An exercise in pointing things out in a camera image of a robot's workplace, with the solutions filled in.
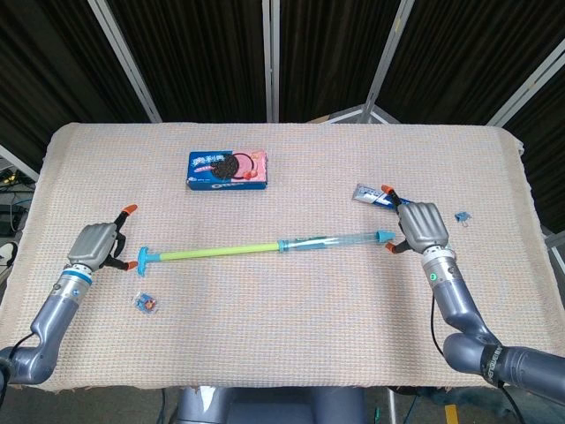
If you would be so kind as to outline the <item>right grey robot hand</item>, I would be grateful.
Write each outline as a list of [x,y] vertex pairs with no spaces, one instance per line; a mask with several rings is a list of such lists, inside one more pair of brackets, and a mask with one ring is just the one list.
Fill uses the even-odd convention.
[[435,204],[402,203],[391,186],[383,185],[381,190],[390,197],[398,216],[398,225],[405,237],[397,245],[391,242],[386,244],[390,253],[401,254],[411,250],[424,254],[432,247],[445,248],[448,245],[448,231]]

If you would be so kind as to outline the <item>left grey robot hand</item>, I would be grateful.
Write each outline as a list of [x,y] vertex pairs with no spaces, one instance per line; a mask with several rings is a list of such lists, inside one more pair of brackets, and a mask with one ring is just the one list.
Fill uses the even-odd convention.
[[136,261],[122,261],[118,256],[123,252],[126,236],[121,229],[126,219],[136,211],[136,204],[125,207],[110,223],[89,224],[75,240],[67,258],[72,266],[85,266],[92,271],[110,267],[129,271],[138,266]]

